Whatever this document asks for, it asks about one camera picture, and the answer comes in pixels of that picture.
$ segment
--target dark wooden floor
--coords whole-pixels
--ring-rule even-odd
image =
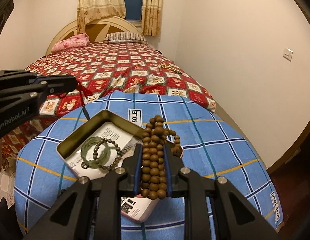
[[[310,134],[301,152],[270,175],[279,194],[284,226],[279,235],[289,240],[310,208]]]

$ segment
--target curtain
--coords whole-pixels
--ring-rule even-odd
[[[143,35],[159,36],[162,22],[162,4],[163,0],[143,0]]]
[[[86,24],[102,18],[125,18],[124,0],[79,0],[77,9],[77,33],[85,33]]]

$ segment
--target pink blanket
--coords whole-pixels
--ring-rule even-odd
[[[86,47],[89,44],[89,36],[86,33],[77,34],[64,41],[59,41],[52,47],[52,53],[72,48]]]

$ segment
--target bedsheet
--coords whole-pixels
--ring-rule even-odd
[[[89,44],[84,48],[69,49],[50,54],[27,69],[43,75],[70,74],[75,76],[93,95],[87,102],[94,101],[114,90],[126,93],[155,93],[183,96],[205,109],[215,110],[212,96],[193,78],[180,70],[181,74],[162,68],[178,69],[171,60],[148,45],[140,43]],[[17,153],[58,118],[80,106],[79,92],[75,90],[60,99],[49,96],[40,110],[40,115],[4,136],[3,158],[16,158]]]
[[[115,91],[87,105],[90,115],[108,109],[127,118],[128,109],[141,109],[142,122],[156,114],[165,128],[175,130],[184,149],[184,165],[207,178],[223,175],[276,228],[283,215],[274,185],[250,143],[223,122],[188,98]],[[75,176],[56,153],[56,146],[86,121],[81,109],[60,118],[27,144],[18,155],[15,180],[15,208],[24,233],[54,204],[61,189]],[[278,200],[275,215],[273,196]],[[183,198],[159,201],[142,224],[121,217],[122,239],[181,240],[184,233]]]

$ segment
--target red checkered bedsheet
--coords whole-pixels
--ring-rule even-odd
[[[188,74],[177,74],[161,66],[174,63],[148,45],[141,43],[91,43],[85,48],[50,54],[27,69],[43,75],[70,74],[93,92],[88,101],[106,96],[114,90],[127,93],[156,93],[184,96],[214,111],[212,96]],[[3,157],[15,157],[31,139],[52,122],[80,106],[79,92],[63,99],[49,96],[37,118],[3,137]]]

